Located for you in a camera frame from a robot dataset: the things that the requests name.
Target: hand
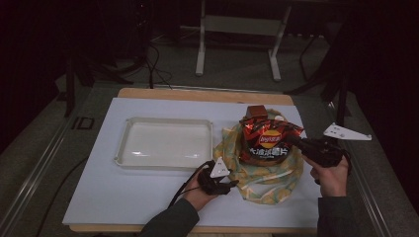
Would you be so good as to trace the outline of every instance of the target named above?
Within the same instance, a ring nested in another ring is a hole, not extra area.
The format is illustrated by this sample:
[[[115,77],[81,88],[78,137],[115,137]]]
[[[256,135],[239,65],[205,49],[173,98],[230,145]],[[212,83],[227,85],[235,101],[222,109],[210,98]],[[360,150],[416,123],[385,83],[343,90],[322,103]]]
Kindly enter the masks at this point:
[[[323,168],[304,155],[302,158],[313,167],[310,174],[320,182],[320,192],[323,197],[346,196],[349,165],[345,156],[342,157],[338,166],[330,168]]]
[[[218,197],[209,196],[201,188],[199,188],[200,184],[198,183],[198,175],[200,172],[198,172],[185,187],[186,192],[183,195],[183,198],[186,199],[196,211],[201,210],[208,202]]]

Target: dark sleeve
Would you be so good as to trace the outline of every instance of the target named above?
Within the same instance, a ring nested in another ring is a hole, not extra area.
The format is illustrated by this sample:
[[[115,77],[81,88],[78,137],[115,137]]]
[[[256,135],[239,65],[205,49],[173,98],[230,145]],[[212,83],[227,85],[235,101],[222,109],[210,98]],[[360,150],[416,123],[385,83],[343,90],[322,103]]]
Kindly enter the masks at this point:
[[[194,207],[185,199],[179,199],[170,208],[154,216],[144,225],[139,236],[184,237],[198,223],[200,217]]]
[[[347,197],[319,198],[318,212],[318,237],[359,236],[358,225]]]

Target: rectangular container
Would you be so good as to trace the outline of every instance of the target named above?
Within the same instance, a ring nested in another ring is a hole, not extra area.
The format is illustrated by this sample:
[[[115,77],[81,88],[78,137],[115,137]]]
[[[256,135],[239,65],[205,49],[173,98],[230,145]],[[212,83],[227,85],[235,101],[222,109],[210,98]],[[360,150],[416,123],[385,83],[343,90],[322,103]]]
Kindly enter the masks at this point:
[[[138,169],[196,169],[212,158],[212,123],[205,119],[129,118],[115,158]]]

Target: red chip bag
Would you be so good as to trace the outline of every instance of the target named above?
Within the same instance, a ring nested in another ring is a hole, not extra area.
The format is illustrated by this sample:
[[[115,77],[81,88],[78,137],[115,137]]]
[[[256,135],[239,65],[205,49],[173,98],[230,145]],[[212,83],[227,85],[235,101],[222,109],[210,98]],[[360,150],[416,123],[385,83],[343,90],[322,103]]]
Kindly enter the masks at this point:
[[[241,122],[243,136],[240,161],[256,166],[282,163],[292,148],[285,142],[287,135],[299,136],[303,128],[276,119],[247,119]]]

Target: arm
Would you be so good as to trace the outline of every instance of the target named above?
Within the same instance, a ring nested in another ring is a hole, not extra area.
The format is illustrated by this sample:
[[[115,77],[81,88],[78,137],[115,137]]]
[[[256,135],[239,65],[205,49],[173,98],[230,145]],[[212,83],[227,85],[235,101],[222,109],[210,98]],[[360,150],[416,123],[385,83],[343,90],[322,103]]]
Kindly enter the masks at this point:
[[[311,176],[320,182],[323,197],[318,199],[317,236],[359,236],[358,225],[349,199],[346,184],[349,164],[345,157],[337,167],[323,168],[303,156],[313,167]]]
[[[200,220],[198,211],[217,196],[209,196],[199,188],[197,180],[198,174],[185,187],[183,198],[179,199],[174,205],[154,216],[142,228],[139,236],[141,237],[183,237]]]

